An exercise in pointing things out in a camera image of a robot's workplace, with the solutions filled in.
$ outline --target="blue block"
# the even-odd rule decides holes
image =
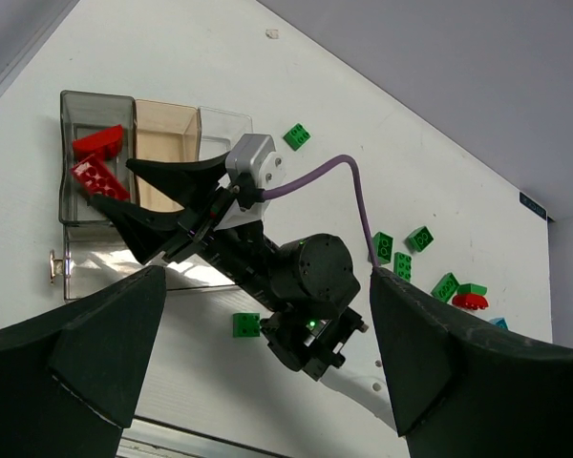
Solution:
[[[488,323],[494,324],[495,326],[502,327],[503,329],[509,330],[509,327],[507,327],[507,321],[503,317],[493,318],[492,320],[489,320]]]

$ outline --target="black foreground object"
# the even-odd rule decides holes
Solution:
[[[412,458],[573,456],[573,350],[501,329],[374,268],[371,313]]]
[[[132,418],[165,299],[147,267],[0,330],[0,457],[114,457]]]

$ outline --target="toy brick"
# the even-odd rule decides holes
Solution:
[[[478,294],[458,294],[452,298],[452,305],[467,310],[483,310],[488,308],[488,301]]]
[[[259,330],[258,313],[233,314],[233,337],[259,337]]]
[[[130,198],[127,190],[111,174],[99,156],[87,156],[71,169],[71,173],[90,196],[102,194],[117,200]]]
[[[485,296],[488,288],[482,286],[481,284],[475,283],[465,283],[458,287],[456,291],[457,294],[478,294],[479,296]]]
[[[489,320],[488,323],[509,330],[509,327],[507,327],[507,321],[503,317],[493,318],[492,320]]]
[[[373,236],[373,248],[380,264],[388,264],[393,256],[393,238],[383,232],[376,232]]]
[[[394,254],[394,273],[405,281],[412,279],[412,257],[405,253]]]
[[[422,226],[413,231],[408,236],[407,241],[414,251],[420,253],[431,244],[433,236],[427,226]]]
[[[295,126],[283,136],[283,139],[293,151],[299,150],[309,138],[310,134],[304,129],[304,126],[299,123],[295,124]]]
[[[431,295],[439,299],[442,302],[447,302],[452,298],[458,289],[458,281],[452,272],[448,272],[442,277],[442,279],[437,283]]]
[[[93,155],[107,160],[118,155],[121,148],[123,126],[120,124],[73,141],[73,153],[77,160]]]

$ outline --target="beige compartment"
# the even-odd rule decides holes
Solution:
[[[138,159],[194,162],[200,152],[201,123],[197,108],[136,100]],[[137,178],[138,204],[156,212],[182,209],[174,200]]]

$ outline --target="cable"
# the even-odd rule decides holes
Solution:
[[[367,249],[370,252],[371,264],[374,267],[378,267],[380,262],[375,250],[373,249],[373,241],[371,240],[371,230],[370,224],[367,219],[367,211],[365,210],[365,202],[363,201],[363,189],[361,187],[361,174],[359,173],[359,167],[356,165],[354,158],[347,155],[336,156],[333,159],[325,162],[320,167],[312,170],[310,173],[305,174],[303,177],[297,178],[290,183],[283,186],[279,186],[274,189],[269,189],[263,191],[261,196],[264,200],[272,200],[273,198],[281,198],[300,188],[303,188],[307,184],[310,184],[316,178],[320,178],[333,167],[346,163],[350,166],[352,170],[352,181],[354,181],[354,193],[356,194],[356,204],[359,207],[359,217],[361,218],[361,225],[363,226],[363,233],[365,234],[365,242],[367,243]]]

